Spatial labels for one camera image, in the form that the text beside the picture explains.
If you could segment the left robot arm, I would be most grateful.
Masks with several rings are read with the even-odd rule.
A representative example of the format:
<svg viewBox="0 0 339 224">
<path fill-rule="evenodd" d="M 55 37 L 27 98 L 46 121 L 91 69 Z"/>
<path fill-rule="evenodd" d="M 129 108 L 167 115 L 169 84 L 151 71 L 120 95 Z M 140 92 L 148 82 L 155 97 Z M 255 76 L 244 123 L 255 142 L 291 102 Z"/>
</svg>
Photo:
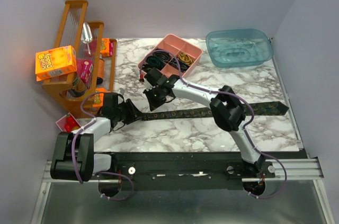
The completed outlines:
<svg viewBox="0 0 339 224">
<path fill-rule="evenodd" d="M 50 167 L 54 180 L 78 181 L 81 184 L 100 172 L 106 179 L 114 178 L 118 167 L 108 154 L 95 154 L 94 143 L 110 133 L 119 123 L 128 125 L 141 119 L 141 112 L 130 99 L 121 94 L 101 92 L 103 105 L 97 116 L 72 132 L 58 134 Z"/>
</svg>

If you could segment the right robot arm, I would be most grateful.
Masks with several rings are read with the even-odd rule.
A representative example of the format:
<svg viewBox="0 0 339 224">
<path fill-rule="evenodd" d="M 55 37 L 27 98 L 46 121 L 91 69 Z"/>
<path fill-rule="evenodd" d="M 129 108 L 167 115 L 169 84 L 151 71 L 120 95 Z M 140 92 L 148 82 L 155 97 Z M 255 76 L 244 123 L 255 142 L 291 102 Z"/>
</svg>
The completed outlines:
<svg viewBox="0 0 339 224">
<path fill-rule="evenodd" d="M 240 150 L 245 174 L 256 177 L 263 171 L 265 157 L 246 131 L 244 105 L 248 103 L 237 96 L 231 87 L 208 88 L 185 81 L 177 75 L 166 77 L 155 68 L 141 74 L 139 80 L 145 84 L 143 93 L 151 111 L 168 102 L 169 97 L 190 100 L 209 108 L 215 124 L 231 135 Z"/>
</svg>

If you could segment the small orange box lower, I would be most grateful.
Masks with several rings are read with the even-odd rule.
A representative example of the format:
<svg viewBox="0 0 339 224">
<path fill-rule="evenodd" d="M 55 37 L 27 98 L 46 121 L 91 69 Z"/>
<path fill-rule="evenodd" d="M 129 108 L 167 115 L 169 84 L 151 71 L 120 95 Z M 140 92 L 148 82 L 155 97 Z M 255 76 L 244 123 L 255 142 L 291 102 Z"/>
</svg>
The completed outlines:
<svg viewBox="0 0 339 224">
<path fill-rule="evenodd" d="M 93 107 L 100 108 L 103 106 L 104 93 L 107 92 L 107 90 L 105 88 L 96 88 L 95 92 Z"/>
</svg>

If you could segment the dark blue floral rolled tie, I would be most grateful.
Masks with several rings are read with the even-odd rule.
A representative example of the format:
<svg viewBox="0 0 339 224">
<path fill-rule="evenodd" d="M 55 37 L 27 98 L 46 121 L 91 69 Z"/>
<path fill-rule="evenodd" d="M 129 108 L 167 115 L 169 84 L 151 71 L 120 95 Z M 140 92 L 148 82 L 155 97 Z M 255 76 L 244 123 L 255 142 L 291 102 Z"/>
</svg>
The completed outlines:
<svg viewBox="0 0 339 224">
<path fill-rule="evenodd" d="M 181 72 L 185 72 L 189 69 L 189 65 L 180 60 L 176 61 L 175 59 L 171 59 L 168 64 Z"/>
</svg>

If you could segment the black rolled tie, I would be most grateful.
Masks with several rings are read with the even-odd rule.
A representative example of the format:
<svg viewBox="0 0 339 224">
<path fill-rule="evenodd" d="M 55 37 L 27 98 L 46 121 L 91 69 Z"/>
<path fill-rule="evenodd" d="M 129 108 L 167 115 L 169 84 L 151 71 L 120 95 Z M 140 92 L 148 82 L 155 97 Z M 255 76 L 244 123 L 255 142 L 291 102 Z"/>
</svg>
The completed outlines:
<svg viewBox="0 0 339 224">
<path fill-rule="evenodd" d="M 159 51 L 159 50 L 156 50 L 153 55 L 157 58 L 159 58 L 162 62 L 165 62 L 165 63 L 168 63 L 171 61 L 172 59 L 172 56 L 166 52 L 166 51 Z"/>
</svg>

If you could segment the yellow rolled tie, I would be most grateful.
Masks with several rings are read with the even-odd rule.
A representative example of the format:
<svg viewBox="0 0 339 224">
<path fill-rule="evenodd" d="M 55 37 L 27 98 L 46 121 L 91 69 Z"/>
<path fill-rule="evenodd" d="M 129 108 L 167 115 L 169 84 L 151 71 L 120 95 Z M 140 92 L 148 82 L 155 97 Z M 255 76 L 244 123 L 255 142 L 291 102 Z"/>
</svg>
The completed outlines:
<svg viewBox="0 0 339 224">
<path fill-rule="evenodd" d="M 194 63 L 194 59 L 183 52 L 179 53 L 177 58 L 179 59 L 179 61 L 187 64 L 188 66 L 191 66 Z"/>
</svg>

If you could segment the dark tin can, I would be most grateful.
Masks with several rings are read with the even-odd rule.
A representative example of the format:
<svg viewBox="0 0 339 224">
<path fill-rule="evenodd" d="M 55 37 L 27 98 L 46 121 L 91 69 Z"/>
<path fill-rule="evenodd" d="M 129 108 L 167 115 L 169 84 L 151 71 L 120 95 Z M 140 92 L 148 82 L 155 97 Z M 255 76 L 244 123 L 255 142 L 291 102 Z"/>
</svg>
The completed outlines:
<svg viewBox="0 0 339 224">
<path fill-rule="evenodd" d="M 72 82 L 72 87 L 71 89 L 68 90 L 69 94 L 72 97 L 81 97 L 85 94 L 86 90 L 87 90 L 86 84 L 76 74 Z"/>
</svg>

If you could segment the orange bottle on rack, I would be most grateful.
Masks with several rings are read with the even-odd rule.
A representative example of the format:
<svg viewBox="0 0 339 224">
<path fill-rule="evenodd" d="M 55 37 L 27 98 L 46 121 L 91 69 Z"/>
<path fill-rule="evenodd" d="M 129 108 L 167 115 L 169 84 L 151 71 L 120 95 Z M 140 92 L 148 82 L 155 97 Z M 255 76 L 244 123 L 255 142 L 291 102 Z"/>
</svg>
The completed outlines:
<svg viewBox="0 0 339 224">
<path fill-rule="evenodd" d="M 100 85 L 103 83 L 104 79 L 104 60 L 102 58 L 99 59 L 99 65 L 98 65 L 98 71 L 97 71 L 97 79 L 96 79 L 96 84 Z"/>
</svg>

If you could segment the pink bin with fruit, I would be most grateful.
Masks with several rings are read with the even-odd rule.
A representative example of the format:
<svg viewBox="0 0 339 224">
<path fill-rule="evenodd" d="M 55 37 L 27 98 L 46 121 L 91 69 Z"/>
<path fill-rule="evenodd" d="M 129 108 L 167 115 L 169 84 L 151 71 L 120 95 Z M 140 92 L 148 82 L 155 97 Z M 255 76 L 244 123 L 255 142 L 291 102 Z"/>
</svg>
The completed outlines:
<svg viewBox="0 0 339 224">
<path fill-rule="evenodd" d="M 71 132 L 80 128 L 80 124 L 71 113 L 67 113 L 57 120 L 56 125 L 62 132 Z"/>
</svg>

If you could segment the pink product box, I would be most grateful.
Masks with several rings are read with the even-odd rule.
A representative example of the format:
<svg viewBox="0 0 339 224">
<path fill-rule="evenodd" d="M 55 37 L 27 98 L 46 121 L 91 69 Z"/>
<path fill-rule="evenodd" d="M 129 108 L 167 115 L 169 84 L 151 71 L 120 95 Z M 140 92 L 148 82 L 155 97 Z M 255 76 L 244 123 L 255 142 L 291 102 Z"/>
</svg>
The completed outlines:
<svg viewBox="0 0 339 224">
<path fill-rule="evenodd" d="M 77 59 L 76 65 L 78 76 L 85 84 L 88 84 L 88 81 L 91 78 L 91 74 L 94 68 L 93 62 L 87 59 Z"/>
</svg>

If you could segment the small orange box upper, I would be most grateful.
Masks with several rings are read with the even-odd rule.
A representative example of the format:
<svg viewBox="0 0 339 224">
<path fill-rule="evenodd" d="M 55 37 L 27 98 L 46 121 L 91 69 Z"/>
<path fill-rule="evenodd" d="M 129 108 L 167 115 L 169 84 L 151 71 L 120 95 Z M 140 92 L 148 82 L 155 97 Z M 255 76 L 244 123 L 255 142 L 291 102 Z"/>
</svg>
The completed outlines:
<svg viewBox="0 0 339 224">
<path fill-rule="evenodd" d="M 109 38 L 101 39 L 101 55 L 102 57 L 111 57 L 113 55 L 114 44 Z"/>
</svg>

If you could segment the metal scoop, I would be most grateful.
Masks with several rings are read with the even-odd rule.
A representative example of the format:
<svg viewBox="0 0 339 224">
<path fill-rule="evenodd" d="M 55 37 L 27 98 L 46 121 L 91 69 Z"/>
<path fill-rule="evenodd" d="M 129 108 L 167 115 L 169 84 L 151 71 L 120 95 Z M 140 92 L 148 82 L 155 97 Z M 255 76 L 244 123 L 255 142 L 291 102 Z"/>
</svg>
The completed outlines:
<svg viewBox="0 0 339 224">
<path fill-rule="evenodd" d="M 87 22 L 83 23 L 81 42 L 86 44 L 87 52 L 91 55 L 90 43 L 93 41 L 92 31 L 90 25 Z"/>
</svg>

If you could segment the orange Scrub Daddy box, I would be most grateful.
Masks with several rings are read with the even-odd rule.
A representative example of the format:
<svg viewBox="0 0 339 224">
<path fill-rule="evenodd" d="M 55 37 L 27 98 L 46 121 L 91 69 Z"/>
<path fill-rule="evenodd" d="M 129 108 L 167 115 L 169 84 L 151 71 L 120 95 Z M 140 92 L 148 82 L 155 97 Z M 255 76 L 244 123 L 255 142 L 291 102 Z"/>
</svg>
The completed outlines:
<svg viewBox="0 0 339 224">
<path fill-rule="evenodd" d="M 76 71 L 76 51 L 72 46 L 58 47 L 35 54 L 37 82 Z"/>
</svg>

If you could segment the translucent blue plastic tub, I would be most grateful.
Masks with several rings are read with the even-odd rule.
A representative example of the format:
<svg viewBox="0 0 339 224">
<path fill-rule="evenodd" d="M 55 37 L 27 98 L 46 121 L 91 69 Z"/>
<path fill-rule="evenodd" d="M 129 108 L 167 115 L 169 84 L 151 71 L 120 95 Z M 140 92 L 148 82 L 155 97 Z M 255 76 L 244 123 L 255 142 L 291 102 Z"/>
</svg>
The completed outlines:
<svg viewBox="0 0 339 224">
<path fill-rule="evenodd" d="M 206 36 L 207 51 L 219 68 L 258 66 L 272 59 L 271 41 L 257 29 L 212 31 Z"/>
</svg>

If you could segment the aluminium rail frame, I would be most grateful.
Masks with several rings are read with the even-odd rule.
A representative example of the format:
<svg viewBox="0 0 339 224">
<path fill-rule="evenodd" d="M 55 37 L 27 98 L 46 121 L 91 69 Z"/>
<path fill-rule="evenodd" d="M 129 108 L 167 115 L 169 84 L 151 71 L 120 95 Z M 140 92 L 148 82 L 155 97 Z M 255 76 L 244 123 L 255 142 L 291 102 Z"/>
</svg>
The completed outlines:
<svg viewBox="0 0 339 224">
<path fill-rule="evenodd" d="M 259 223 L 334 223 L 317 158 L 268 153 L 259 172 L 239 153 L 96 153 L 48 161 L 32 223 L 48 202 L 58 223 L 178 220 L 180 214 Z"/>
</svg>

